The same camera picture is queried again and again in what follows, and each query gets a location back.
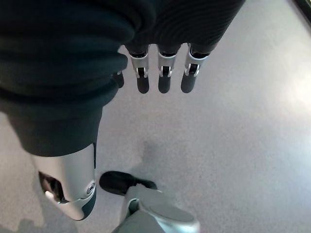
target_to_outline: gray carpet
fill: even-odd
[[[125,86],[104,108],[96,177],[120,170],[157,182],[203,233],[311,232],[311,29],[286,0],[249,0],[202,69],[194,91]],[[110,233],[122,197],[98,190],[84,221],[41,194],[35,170],[0,115],[0,233]]]

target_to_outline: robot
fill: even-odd
[[[119,47],[129,51],[138,90],[147,94],[148,48],[157,45],[165,94],[187,43],[181,90],[189,93],[244,1],[0,1],[0,111],[31,154],[47,199],[74,220],[92,211],[103,106],[124,85],[127,58]],[[154,186],[138,182],[123,194],[114,232],[199,232],[198,221]]]

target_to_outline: black sleeve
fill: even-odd
[[[60,156],[96,142],[118,90],[111,74],[126,68],[118,48],[154,23],[155,3],[0,1],[0,111],[25,150]]]

